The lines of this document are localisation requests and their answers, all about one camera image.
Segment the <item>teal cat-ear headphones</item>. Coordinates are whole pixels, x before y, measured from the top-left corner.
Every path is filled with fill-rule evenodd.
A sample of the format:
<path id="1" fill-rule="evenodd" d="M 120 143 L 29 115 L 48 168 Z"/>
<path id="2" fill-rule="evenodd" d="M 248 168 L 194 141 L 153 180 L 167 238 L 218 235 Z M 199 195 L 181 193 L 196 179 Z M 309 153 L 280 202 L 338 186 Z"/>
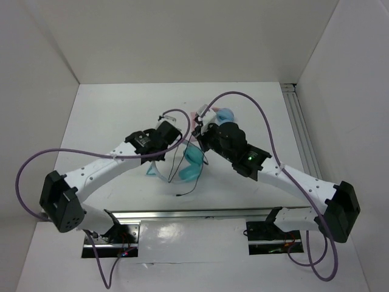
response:
<path id="1" fill-rule="evenodd" d="M 185 140 L 183 144 L 185 145 L 183 158 L 189 163 L 189 165 L 183 169 L 178 168 L 176 172 L 178 179 L 174 179 L 173 174 L 171 174 L 168 178 L 163 176 L 154 161 L 146 171 L 146 176 L 158 177 L 165 183 L 173 184 L 183 184 L 196 181 L 201 175 L 203 166 L 208 165 L 208 159 L 206 158 L 205 153 L 194 143 Z"/>

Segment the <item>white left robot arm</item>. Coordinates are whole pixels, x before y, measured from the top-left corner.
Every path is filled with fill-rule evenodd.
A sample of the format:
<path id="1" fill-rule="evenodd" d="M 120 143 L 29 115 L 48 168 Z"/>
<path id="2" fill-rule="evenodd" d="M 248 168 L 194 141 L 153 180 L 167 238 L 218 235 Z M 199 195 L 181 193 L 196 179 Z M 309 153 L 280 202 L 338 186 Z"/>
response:
<path id="1" fill-rule="evenodd" d="M 163 160 L 164 150 L 181 136 L 175 126 L 163 121 L 155 129 L 130 134 L 107 158 L 62 175 L 54 170 L 45 177 L 40 206 L 60 233 L 79 228 L 96 232 L 105 242 L 112 243 L 128 228 L 112 212 L 95 209 L 84 202 L 122 173 L 148 161 Z"/>

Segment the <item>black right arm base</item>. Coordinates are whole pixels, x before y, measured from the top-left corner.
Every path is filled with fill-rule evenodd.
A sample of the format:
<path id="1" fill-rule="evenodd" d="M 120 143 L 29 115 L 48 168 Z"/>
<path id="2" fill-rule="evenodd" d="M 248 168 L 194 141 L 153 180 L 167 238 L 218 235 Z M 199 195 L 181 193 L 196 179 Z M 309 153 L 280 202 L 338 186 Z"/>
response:
<path id="1" fill-rule="evenodd" d="M 243 235 L 248 239 L 251 256 L 304 251 L 299 231 L 283 232 L 265 221 L 247 221 Z"/>

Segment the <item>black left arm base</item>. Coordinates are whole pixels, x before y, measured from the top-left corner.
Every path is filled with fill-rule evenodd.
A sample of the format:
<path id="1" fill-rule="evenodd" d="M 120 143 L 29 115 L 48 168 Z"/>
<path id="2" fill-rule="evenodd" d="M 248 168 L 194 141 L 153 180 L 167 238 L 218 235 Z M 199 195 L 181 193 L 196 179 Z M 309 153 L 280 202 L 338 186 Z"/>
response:
<path id="1" fill-rule="evenodd" d="M 139 254 L 139 233 L 139 223 L 124 224 L 117 231 L 104 235 L 90 232 L 85 235 L 81 258 L 95 258 L 93 246 L 101 259 L 136 258 Z"/>

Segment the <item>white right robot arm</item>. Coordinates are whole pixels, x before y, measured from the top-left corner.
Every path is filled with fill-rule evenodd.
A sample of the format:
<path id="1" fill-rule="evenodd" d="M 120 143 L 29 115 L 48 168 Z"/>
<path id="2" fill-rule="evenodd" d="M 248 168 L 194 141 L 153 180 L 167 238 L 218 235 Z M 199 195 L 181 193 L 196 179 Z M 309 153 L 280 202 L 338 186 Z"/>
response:
<path id="1" fill-rule="evenodd" d="M 337 243 L 345 243 L 360 214 L 354 187 L 322 181 L 293 167 L 279 163 L 270 153 L 249 144 L 246 134 L 236 123 L 196 126 L 195 139 L 203 151 L 212 150 L 228 160 L 241 176 L 274 186 L 309 207 L 288 209 L 276 207 L 267 217 L 266 234 L 280 238 L 294 230 L 319 231 Z"/>

